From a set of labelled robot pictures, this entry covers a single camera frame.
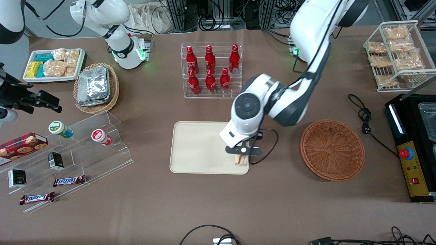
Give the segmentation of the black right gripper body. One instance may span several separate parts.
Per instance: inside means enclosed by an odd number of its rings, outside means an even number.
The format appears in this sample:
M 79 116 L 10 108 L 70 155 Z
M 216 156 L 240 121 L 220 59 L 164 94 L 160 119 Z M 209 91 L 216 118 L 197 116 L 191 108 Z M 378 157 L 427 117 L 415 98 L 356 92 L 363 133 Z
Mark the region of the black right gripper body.
M 28 89 L 34 85 L 31 83 L 22 83 L 14 76 L 11 76 L 4 70 L 4 63 L 0 64 L 0 104 L 3 107 L 15 110 L 22 110 L 32 114 L 34 107 L 39 107 L 39 103 L 34 96 L 35 93 Z

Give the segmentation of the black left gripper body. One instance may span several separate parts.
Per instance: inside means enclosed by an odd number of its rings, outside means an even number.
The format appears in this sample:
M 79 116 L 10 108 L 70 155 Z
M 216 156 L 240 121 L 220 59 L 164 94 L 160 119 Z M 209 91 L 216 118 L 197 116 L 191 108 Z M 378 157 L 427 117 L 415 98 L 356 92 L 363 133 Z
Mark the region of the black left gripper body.
M 263 134 L 264 134 L 263 132 L 257 132 L 256 135 L 254 135 L 253 137 L 239 142 L 235 146 L 235 148 L 241 148 L 241 149 L 249 150 L 249 149 L 251 149 L 252 147 L 255 146 L 255 142 L 256 141 L 260 141 L 260 140 L 263 139 Z

